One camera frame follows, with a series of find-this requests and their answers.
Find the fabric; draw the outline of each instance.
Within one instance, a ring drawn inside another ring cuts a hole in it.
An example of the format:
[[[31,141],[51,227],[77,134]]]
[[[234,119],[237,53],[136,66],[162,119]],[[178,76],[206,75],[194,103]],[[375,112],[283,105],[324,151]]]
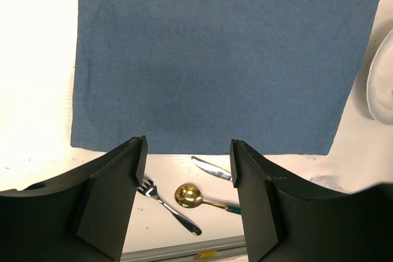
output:
[[[71,145],[329,152],[379,0],[79,0]]]

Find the fork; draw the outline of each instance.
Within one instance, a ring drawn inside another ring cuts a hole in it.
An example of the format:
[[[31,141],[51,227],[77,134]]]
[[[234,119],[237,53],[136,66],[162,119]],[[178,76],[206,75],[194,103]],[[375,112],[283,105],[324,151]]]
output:
[[[157,186],[154,183],[154,181],[144,176],[142,180],[142,185],[140,187],[137,187],[137,190],[142,195],[147,196],[149,198],[154,198],[157,202],[163,205],[168,211],[172,213],[172,216],[176,218],[176,220],[180,222],[181,225],[183,225],[192,234],[196,236],[200,236],[202,234],[202,230],[196,224],[194,224],[194,222],[192,222],[187,217],[183,216],[182,214],[174,210],[172,207],[167,205],[167,203],[165,203],[161,199],[160,195],[158,194]]]

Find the knife blade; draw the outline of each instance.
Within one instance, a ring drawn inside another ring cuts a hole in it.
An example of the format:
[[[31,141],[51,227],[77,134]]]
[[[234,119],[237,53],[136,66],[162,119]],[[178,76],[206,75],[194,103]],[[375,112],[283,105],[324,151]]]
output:
[[[213,165],[213,164],[206,162],[202,159],[199,159],[195,156],[192,156],[191,160],[202,171],[204,171],[210,175],[216,176],[218,178],[232,182],[232,175],[227,170],[217,167],[216,165]]]

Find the white plate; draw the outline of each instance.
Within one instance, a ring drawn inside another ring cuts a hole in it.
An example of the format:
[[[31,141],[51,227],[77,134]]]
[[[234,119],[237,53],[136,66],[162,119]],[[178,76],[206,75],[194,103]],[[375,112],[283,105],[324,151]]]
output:
[[[375,120],[393,125],[393,30],[382,41],[371,63],[367,105]]]

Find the gold spoon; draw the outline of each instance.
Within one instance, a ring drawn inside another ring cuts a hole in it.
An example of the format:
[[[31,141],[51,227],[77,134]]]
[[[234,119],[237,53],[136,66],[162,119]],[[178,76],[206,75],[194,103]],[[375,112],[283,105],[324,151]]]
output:
[[[205,201],[203,199],[202,192],[198,189],[198,187],[191,183],[186,183],[179,186],[179,188],[174,193],[174,198],[176,202],[183,208],[191,209],[196,208],[201,204],[207,204],[220,209],[224,209],[234,214],[241,215],[239,207],[221,202]]]

